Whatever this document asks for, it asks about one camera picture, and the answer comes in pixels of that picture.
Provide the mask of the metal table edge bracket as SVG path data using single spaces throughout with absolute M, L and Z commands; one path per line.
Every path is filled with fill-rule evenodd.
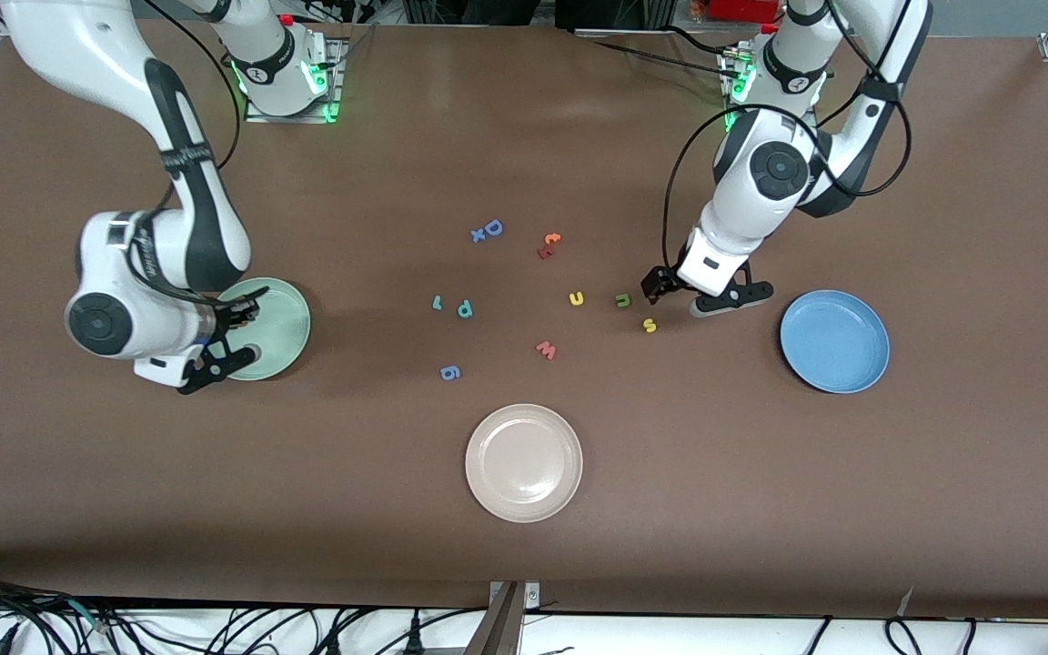
M 488 609 L 463 655 L 519 655 L 525 613 L 539 606 L 539 581 L 492 581 Z

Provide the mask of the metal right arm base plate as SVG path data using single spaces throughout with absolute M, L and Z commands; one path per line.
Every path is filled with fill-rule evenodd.
M 245 84 L 241 84 L 241 91 L 244 92 L 247 103 L 245 117 L 247 123 L 331 125 L 339 121 L 350 41 L 344 38 L 327 38 L 324 34 L 309 30 L 307 42 L 309 54 L 305 58 L 304 74 L 307 86 L 312 88 L 314 95 L 312 103 L 294 115 L 268 115 L 254 103 Z

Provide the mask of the beige round plate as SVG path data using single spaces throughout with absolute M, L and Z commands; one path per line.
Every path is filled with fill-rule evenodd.
M 577 431 L 541 405 L 508 405 L 474 428 L 463 468 L 470 493 L 498 519 L 528 525 L 556 517 L 575 497 L 583 451 Z

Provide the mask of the red box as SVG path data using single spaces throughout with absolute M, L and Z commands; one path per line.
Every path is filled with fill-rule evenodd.
M 711 20 L 733 24 L 773 24 L 783 0 L 707 0 Z

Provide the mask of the blue round plate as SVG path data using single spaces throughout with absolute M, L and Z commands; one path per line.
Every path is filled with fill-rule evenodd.
M 801 294 L 781 316 L 783 361 L 808 386 L 832 394 L 855 394 L 876 385 L 891 357 L 881 316 L 859 298 L 840 290 Z

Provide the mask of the mint green round plate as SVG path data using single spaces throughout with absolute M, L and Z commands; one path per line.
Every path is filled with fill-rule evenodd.
M 284 279 L 257 277 L 242 279 L 217 296 L 220 301 L 233 301 L 238 296 L 257 293 L 257 318 L 245 327 L 233 328 L 227 333 L 230 348 L 240 351 L 253 347 L 257 359 L 245 368 L 230 373 L 230 378 L 240 381 L 259 381 L 282 373 L 294 364 L 307 346 L 311 316 L 307 300 Z

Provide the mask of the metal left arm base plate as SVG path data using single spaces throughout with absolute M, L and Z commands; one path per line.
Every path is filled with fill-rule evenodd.
M 736 45 L 725 46 L 722 53 L 716 54 L 716 62 L 719 64 L 721 72 L 732 72 L 733 77 L 725 77 L 722 80 L 722 95 L 724 103 L 728 106 L 741 105 L 746 101 L 758 75 L 754 57 L 761 50 L 761 42 L 758 40 L 741 40 Z M 821 88 L 827 82 L 828 77 L 833 77 L 833 72 L 828 69 L 816 79 L 814 91 L 811 93 L 810 103 L 802 115 L 802 119 L 807 125 L 815 127 L 818 125 L 818 112 L 816 104 L 821 99 Z

